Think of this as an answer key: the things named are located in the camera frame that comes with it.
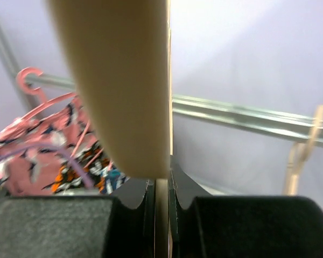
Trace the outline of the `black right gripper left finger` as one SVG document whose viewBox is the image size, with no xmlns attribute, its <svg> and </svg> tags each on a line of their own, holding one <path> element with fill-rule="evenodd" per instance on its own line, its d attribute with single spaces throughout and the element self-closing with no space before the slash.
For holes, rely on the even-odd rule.
<svg viewBox="0 0 323 258">
<path fill-rule="evenodd" d="M 0 189 L 0 257 L 153 257 L 154 191 L 134 179 L 109 196 Z"/>
</svg>

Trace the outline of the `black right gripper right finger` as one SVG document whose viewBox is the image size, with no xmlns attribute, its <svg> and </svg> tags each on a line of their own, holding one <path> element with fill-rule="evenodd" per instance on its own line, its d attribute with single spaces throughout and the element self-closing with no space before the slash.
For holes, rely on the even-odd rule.
<svg viewBox="0 0 323 258">
<path fill-rule="evenodd" d="M 302 196 L 214 196 L 171 161 L 173 257 L 323 257 L 323 211 Z"/>
</svg>

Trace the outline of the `beige hanger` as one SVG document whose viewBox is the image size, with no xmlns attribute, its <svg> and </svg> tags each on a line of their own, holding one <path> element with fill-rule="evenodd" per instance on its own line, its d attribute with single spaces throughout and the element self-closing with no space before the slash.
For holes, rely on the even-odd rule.
<svg viewBox="0 0 323 258">
<path fill-rule="evenodd" d="M 49 1 L 76 90 L 104 149 L 155 180 L 155 256 L 168 256 L 168 1 Z"/>
<path fill-rule="evenodd" d="M 322 124 L 323 105 L 319 105 L 315 111 L 313 123 L 309 130 L 306 142 L 295 142 L 290 149 L 282 192 L 284 195 L 294 196 L 297 194 L 300 174 L 313 151 L 315 142 L 322 130 Z"/>
</svg>

